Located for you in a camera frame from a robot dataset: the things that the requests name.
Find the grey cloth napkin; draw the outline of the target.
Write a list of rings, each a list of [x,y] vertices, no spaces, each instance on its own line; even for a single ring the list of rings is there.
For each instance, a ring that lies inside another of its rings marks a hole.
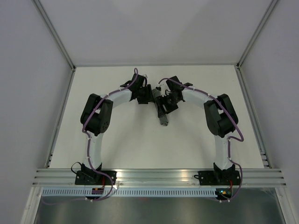
[[[159,106],[158,106],[158,103],[157,103],[156,99],[159,96],[161,96],[161,91],[157,88],[154,88],[154,89],[152,89],[152,95],[153,95],[154,104],[155,104],[155,107],[156,107],[156,110],[157,110],[157,116],[158,116],[159,121],[160,121],[160,125],[168,126],[169,121],[168,121],[167,115],[163,114],[161,117],[159,116]]]

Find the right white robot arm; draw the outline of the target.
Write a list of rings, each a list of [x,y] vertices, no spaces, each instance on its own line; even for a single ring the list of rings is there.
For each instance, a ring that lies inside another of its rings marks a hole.
[[[182,84],[177,76],[165,78],[168,93],[155,96],[157,115],[163,125],[167,115],[178,109],[178,102],[184,101],[203,108],[206,125],[215,140],[215,161],[212,171],[198,171],[194,178],[201,186],[232,186],[241,185],[242,171],[236,170],[239,165],[232,161],[230,140],[232,133],[239,131],[238,117],[227,94],[214,97],[205,91],[195,88],[192,84]]]

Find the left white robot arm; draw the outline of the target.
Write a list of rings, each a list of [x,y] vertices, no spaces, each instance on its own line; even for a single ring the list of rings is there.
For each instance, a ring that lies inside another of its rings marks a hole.
[[[82,132],[87,135],[87,158],[75,172],[75,185],[115,185],[116,172],[102,170],[102,139],[110,125],[112,110],[132,100],[139,104],[154,101],[147,78],[139,75],[137,68],[134,68],[132,79],[119,89],[103,96],[93,93],[88,97],[80,117]]]

